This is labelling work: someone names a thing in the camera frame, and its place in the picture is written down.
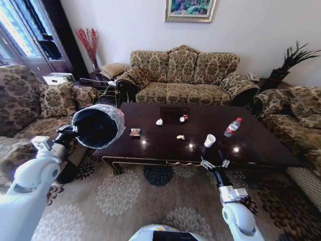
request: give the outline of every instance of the picture frame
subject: picture frame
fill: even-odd
[[[216,0],[166,0],[165,22],[211,23]]]

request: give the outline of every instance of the wooden cabinet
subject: wooden cabinet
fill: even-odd
[[[0,65],[88,75],[60,1],[0,0]]]

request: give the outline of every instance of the floral rug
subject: floral rug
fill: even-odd
[[[202,168],[124,165],[112,170],[87,154],[76,180],[52,187],[33,240],[128,240],[141,226],[166,224],[208,240],[233,240],[214,176]],[[229,171],[265,240],[321,240],[321,217],[283,174],[248,184]]]

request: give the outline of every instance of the throw pillow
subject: throw pillow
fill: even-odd
[[[290,89],[291,110],[300,124],[309,128],[321,128],[321,87],[298,86]]]
[[[73,83],[40,85],[40,117],[73,115],[76,112],[76,106],[72,86]]]
[[[99,98],[99,91],[93,87],[73,87],[77,110],[92,106]]]
[[[124,64],[120,63],[113,63],[113,64],[106,64],[101,67],[101,74],[106,76],[108,79],[113,79],[117,75],[122,74],[128,69],[128,67]]]

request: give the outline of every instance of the white box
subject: white box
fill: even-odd
[[[75,82],[75,78],[70,73],[51,73],[43,76],[43,78],[49,85],[57,85],[65,82]]]

